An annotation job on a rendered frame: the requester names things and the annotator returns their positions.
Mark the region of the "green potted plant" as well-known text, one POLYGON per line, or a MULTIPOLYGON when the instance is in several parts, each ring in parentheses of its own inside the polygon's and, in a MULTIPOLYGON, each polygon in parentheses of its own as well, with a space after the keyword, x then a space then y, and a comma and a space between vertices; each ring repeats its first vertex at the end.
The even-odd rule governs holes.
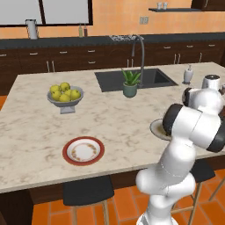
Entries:
POLYGON ((137 85, 141 81, 139 79, 141 73, 133 73, 131 70, 122 70, 122 74, 125 78, 123 82, 123 94, 127 98, 133 98, 137 93, 137 85))

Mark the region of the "dark grey sink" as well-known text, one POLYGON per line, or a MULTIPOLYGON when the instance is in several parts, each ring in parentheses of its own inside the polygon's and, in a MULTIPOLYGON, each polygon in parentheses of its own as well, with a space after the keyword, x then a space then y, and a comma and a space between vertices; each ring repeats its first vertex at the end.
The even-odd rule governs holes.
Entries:
MULTIPOLYGON (((125 78, 121 70, 96 72, 95 76, 102 92, 121 91, 125 78)), ((142 89, 176 86, 171 78, 160 69, 143 70, 142 89)))

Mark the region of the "pale plate with brown centre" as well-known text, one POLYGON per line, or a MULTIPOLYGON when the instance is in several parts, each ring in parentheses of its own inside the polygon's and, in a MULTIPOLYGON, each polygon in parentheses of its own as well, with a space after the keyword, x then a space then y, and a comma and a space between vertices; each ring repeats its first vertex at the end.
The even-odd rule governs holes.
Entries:
POLYGON ((157 119, 154 120, 150 126, 149 126, 150 131, 152 132, 153 135, 155 135, 157 138, 165 141, 170 141, 171 136, 166 134, 165 130, 163 129, 163 120, 162 119, 157 119))

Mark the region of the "red-rimmed white plate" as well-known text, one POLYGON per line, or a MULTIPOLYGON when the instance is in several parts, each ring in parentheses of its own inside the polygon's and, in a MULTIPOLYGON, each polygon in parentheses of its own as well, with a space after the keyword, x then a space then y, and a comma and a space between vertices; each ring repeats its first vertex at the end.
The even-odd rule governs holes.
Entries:
POLYGON ((97 138, 80 136, 67 142, 62 149, 63 158, 77 166, 91 165, 99 161, 105 153, 105 146, 97 138))

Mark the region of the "grey arched tap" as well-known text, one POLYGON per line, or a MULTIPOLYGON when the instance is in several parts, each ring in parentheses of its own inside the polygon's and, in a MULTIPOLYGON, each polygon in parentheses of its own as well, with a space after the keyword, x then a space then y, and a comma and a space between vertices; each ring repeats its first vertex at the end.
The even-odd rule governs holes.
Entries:
POLYGON ((142 40, 142 37, 138 34, 134 34, 133 37, 134 37, 133 38, 134 43, 133 43, 133 47, 132 47, 132 57, 134 57, 135 43, 137 42, 137 40, 140 41, 141 47, 142 47, 141 76, 140 76, 140 82, 139 82, 139 87, 141 88, 143 86, 144 58, 145 58, 144 42, 142 40))

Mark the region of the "dark wood base cupboards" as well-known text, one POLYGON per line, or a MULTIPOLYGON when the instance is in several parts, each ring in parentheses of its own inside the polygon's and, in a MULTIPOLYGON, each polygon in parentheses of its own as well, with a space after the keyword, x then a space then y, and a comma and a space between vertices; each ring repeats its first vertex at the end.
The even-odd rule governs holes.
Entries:
MULTIPOLYGON (((141 43, 41 46, 25 44, 0 47, 0 96, 10 92, 17 75, 87 69, 139 67, 141 43)), ((215 62, 222 63, 225 40, 144 43, 144 66, 215 62)))

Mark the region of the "grey hob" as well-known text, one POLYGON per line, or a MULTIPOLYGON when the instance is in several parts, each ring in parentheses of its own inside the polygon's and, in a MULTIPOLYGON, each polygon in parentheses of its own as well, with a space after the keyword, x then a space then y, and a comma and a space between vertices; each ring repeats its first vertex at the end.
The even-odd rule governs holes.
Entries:
POLYGON ((136 39, 136 35, 109 35, 112 41, 133 41, 136 39))

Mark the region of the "black-seated wooden stool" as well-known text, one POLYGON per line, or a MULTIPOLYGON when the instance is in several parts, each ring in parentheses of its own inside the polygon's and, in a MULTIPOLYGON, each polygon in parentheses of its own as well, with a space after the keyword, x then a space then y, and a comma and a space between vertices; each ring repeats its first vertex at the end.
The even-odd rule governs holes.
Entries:
POLYGON ((224 182, 225 182, 225 177, 223 177, 220 184, 218 184, 218 186, 215 188, 214 192, 212 193, 212 195, 208 199, 209 201, 211 201, 214 198, 214 196, 216 195, 216 193, 218 193, 218 191, 221 189, 224 182))
POLYGON ((77 225, 77 207, 99 202, 103 206, 104 225, 109 225, 107 200, 113 195, 113 184, 109 175, 71 181, 62 185, 63 204, 73 207, 73 225, 77 225))
POLYGON ((196 181, 195 194, 191 194, 192 205, 190 207, 184 207, 179 209, 176 209, 175 205, 173 205, 171 209, 172 214, 190 211, 190 218, 188 221, 188 225, 192 225, 193 217, 195 215, 195 211, 200 197, 200 192, 202 189, 202 184, 205 181, 215 177, 214 170, 210 167, 210 165, 207 163, 205 159, 196 160, 194 166, 191 169, 191 173, 196 181))

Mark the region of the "white soap dispenser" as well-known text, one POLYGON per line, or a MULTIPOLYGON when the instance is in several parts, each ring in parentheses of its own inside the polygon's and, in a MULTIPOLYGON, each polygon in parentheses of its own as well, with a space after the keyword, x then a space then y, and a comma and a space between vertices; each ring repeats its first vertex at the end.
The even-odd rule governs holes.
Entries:
POLYGON ((183 84, 190 84, 193 76, 192 65, 189 64, 188 68, 184 72, 183 84))

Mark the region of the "black-framed window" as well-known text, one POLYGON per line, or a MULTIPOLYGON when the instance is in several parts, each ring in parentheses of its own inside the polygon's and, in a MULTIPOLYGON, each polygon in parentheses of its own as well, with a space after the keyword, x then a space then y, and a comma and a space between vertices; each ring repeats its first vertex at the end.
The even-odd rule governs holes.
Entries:
POLYGON ((93 25, 92 0, 0 0, 0 26, 93 25))

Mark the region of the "grey pedestal fruit bowl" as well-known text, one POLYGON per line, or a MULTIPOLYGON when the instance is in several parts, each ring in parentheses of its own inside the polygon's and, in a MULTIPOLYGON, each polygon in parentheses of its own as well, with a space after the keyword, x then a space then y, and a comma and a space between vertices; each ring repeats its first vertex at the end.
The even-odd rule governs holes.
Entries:
POLYGON ((60 114, 65 114, 65 113, 74 113, 75 110, 75 106, 82 100, 83 98, 83 89, 78 87, 78 86, 72 86, 71 87, 72 90, 78 90, 81 93, 81 97, 76 99, 76 100, 72 100, 69 102, 59 102, 59 101, 54 101, 51 97, 51 92, 49 91, 47 93, 47 100, 54 104, 55 106, 60 108, 60 114))

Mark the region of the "dark wall shelf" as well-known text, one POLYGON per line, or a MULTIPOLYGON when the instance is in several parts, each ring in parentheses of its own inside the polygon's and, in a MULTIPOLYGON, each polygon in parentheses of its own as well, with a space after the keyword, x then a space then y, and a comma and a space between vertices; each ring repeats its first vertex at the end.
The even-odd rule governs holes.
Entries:
POLYGON ((149 11, 153 12, 201 12, 202 10, 193 9, 193 8, 167 8, 165 9, 157 9, 157 8, 149 8, 149 11))

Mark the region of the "dark wood wall cupboard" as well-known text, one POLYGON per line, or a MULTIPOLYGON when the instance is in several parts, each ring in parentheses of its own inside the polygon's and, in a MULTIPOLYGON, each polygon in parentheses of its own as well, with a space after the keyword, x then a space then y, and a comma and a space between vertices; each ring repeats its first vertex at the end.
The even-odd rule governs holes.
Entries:
POLYGON ((225 0, 192 0, 191 8, 201 11, 225 11, 225 0))

